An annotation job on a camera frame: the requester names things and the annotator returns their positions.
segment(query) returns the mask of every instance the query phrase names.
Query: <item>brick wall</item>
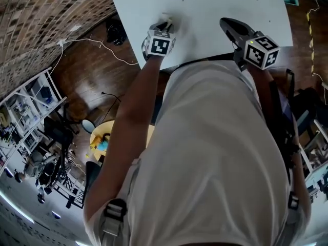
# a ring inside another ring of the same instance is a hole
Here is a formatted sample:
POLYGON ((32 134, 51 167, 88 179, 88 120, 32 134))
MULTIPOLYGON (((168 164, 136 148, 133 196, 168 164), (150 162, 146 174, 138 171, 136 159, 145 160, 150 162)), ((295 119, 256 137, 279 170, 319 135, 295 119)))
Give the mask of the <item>brick wall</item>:
POLYGON ((0 0, 0 99, 52 64, 59 39, 76 39, 114 12, 112 0, 0 0))

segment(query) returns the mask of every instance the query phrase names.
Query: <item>white t-shirt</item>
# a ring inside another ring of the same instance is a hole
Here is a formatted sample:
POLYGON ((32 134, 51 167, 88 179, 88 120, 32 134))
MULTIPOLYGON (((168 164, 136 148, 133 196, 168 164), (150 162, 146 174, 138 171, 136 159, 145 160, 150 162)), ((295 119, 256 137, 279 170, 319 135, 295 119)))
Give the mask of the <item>white t-shirt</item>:
MULTIPOLYGON (((288 214, 285 165, 232 61, 175 71, 130 194, 130 245, 272 245, 288 214)), ((94 235, 100 209, 86 224, 94 235)))

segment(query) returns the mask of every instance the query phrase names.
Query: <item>black cable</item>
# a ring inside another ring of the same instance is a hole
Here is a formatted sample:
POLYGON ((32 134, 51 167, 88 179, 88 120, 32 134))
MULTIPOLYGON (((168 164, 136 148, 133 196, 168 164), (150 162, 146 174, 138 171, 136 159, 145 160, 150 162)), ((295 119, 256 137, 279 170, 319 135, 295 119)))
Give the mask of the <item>black cable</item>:
POLYGON ((104 116, 104 118, 102 119, 102 121, 99 124, 103 123, 103 121, 105 120, 105 118, 107 117, 108 113, 111 111, 112 107, 115 105, 115 103, 116 103, 116 100, 114 101, 113 105, 111 105, 111 107, 107 111, 106 115, 104 116))
POLYGON ((121 102, 121 100, 120 100, 117 96, 115 96, 115 95, 113 95, 113 94, 108 94, 108 93, 105 93, 105 92, 102 92, 101 94, 102 94, 102 95, 114 96, 118 101, 121 102))

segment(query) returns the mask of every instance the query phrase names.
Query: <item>fluorescent light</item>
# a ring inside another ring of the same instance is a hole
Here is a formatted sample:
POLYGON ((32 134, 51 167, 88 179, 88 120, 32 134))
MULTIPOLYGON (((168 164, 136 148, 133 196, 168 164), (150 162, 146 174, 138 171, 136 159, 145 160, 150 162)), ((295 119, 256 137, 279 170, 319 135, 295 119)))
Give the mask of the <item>fluorescent light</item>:
POLYGON ((76 243, 78 246, 89 246, 89 245, 84 244, 84 243, 79 242, 79 241, 75 241, 75 243, 76 243))
POLYGON ((13 177, 14 176, 14 174, 12 174, 12 172, 8 169, 8 168, 6 168, 6 170, 8 171, 8 173, 13 177))
POLYGON ((7 196, 4 193, 2 193, 2 191, 0 191, 0 196, 23 217, 27 218, 30 222, 34 223, 34 220, 29 216, 27 216, 23 211, 21 211, 21 209, 18 208, 14 203, 12 203, 11 200, 7 198, 7 196))
POLYGON ((52 211, 52 213, 56 215, 59 219, 61 218, 61 216, 58 213, 55 213, 54 211, 52 211))

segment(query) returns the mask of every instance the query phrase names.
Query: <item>white desk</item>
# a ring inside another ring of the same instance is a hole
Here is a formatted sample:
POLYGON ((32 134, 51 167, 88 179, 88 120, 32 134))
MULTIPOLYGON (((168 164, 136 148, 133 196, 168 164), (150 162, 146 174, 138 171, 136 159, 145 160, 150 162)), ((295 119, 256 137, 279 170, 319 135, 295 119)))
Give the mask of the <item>white desk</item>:
POLYGON ((162 69, 191 60, 233 52, 219 21, 230 17, 262 31, 280 46, 292 46, 283 0, 113 0, 140 67, 141 43, 161 14, 173 16, 177 41, 162 69))

